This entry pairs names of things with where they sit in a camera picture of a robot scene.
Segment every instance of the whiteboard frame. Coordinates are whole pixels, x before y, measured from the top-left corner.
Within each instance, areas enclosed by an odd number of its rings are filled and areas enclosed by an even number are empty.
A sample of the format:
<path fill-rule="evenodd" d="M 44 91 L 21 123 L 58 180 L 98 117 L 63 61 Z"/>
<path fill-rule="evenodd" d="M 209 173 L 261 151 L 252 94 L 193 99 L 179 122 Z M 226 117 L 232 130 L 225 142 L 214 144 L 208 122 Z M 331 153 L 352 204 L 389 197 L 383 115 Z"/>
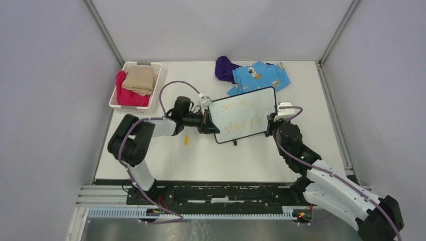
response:
<path fill-rule="evenodd" d="M 265 88 L 261 88 L 261 89 L 256 89 L 256 90 L 249 91 L 249 92 L 246 92 L 246 93 L 236 94 L 236 95 L 233 95 L 233 96 L 228 96 L 228 97 L 221 98 L 221 99 L 215 99 L 215 100 L 213 100 L 213 102 L 216 102 L 216 101 L 219 101 L 219 100 L 224 100 L 224 99 L 233 98 L 233 97 L 240 96 L 240 95 L 245 95 L 245 94 L 248 94 L 248 93 L 252 93 L 252 92 L 256 92 L 256 91 L 260 91 L 260 90 L 264 90 L 264 89 L 267 89 L 267 88 L 273 88 L 273 89 L 274 89 L 274 100 L 275 100 L 274 109 L 275 109 L 275 112 L 277 112 L 277 95 L 276 95 L 276 92 L 275 92 L 275 88 L 274 88 L 274 87 L 272 87 L 272 86 L 265 87 Z M 211 120 L 211 112 L 210 112 L 210 108 L 209 108 L 209 107 L 207 107 L 207 108 L 208 108 L 208 112 L 210 113 L 210 120 Z M 236 140 L 239 140 L 239 139 L 242 139 L 242 138 L 251 137 L 251 136 L 258 135 L 258 134 L 260 134 L 260 133 L 265 133 L 265 132 L 266 132 L 266 130 L 265 130 L 264 132 L 259 132 L 259 133 L 251 134 L 251 135 L 248 135 L 248 136 L 243 136 L 243 137 L 236 138 L 236 139 L 232 139 L 232 140 L 225 141 L 225 142 L 218 142 L 218 139 L 216 138 L 216 134 L 215 134 L 215 141 L 216 141 L 216 143 L 217 143 L 217 144 L 223 144 L 223 143 L 233 142 L 233 141 L 236 141 Z"/>

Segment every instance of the plastic basket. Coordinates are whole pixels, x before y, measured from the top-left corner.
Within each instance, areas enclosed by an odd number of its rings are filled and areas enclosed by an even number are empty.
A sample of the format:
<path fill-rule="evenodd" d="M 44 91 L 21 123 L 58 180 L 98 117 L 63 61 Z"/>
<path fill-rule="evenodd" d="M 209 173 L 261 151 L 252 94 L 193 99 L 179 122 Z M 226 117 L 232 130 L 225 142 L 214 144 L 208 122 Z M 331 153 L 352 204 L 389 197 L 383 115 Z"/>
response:
<path fill-rule="evenodd" d="M 135 114 L 154 114 L 157 110 L 159 103 L 160 90 L 164 86 L 165 74 L 162 71 L 161 63 L 150 63 L 150 62 L 126 62 L 123 67 L 124 72 L 129 72 L 130 67 L 138 66 L 141 68 L 152 67 L 154 72 L 158 74 L 157 83 L 154 87 L 154 91 L 149 99 L 149 105 L 144 106 L 128 106 L 119 105 L 117 102 L 117 87 L 114 88 L 114 92 L 110 99 L 110 107 L 115 111 L 122 113 L 135 113 Z"/>

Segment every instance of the brown cloth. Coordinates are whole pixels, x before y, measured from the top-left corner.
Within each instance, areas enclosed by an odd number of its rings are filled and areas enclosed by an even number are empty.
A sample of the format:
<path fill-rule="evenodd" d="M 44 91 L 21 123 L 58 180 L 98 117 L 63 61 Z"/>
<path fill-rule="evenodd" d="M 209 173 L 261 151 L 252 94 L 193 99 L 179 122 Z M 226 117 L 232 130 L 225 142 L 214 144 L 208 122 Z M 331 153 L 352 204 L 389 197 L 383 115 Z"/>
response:
<path fill-rule="evenodd" d="M 157 83 L 157 77 L 152 67 L 133 66 L 129 69 L 122 87 L 141 96 L 151 95 Z"/>

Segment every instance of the tabletop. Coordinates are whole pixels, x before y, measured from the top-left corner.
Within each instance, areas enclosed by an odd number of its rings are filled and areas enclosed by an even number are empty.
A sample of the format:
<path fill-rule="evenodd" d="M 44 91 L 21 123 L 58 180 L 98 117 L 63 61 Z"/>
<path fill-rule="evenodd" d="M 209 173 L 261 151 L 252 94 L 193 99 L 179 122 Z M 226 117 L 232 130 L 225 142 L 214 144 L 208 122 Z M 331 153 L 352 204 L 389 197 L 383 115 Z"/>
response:
<path fill-rule="evenodd" d="M 277 64 L 280 61 L 264 61 Z M 231 83 L 215 77 L 215 62 L 161 62 L 165 83 L 182 80 L 192 84 L 211 99 L 227 97 Z M 255 61 L 235 61 L 249 66 Z M 321 155 L 340 173 L 345 173 L 332 121 L 327 108 L 320 78 L 313 61 L 282 61 L 291 83 L 276 92 L 277 103 L 292 101 L 303 107 L 303 113 L 292 120 L 303 134 L 303 142 Z M 164 89 L 162 100 L 166 111 L 173 108 L 178 96 L 189 97 L 196 104 L 199 97 L 189 86 L 176 83 Z M 108 141 L 124 117 L 114 111 L 102 150 L 96 179 L 128 179 L 124 167 L 107 151 Z M 154 115 L 161 117 L 158 106 Z M 185 145 L 185 136 L 189 144 Z M 232 142 L 217 144 L 214 135 L 199 134 L 196 128 L 185 127 L 173 137 L 156 137 L 151 140 L 145 161 L 157 180 L 183 181 L 244 181 L 244 182 L 293 182 L 299 177 L 279 156 L 272 137 L 263 134 Z"/>

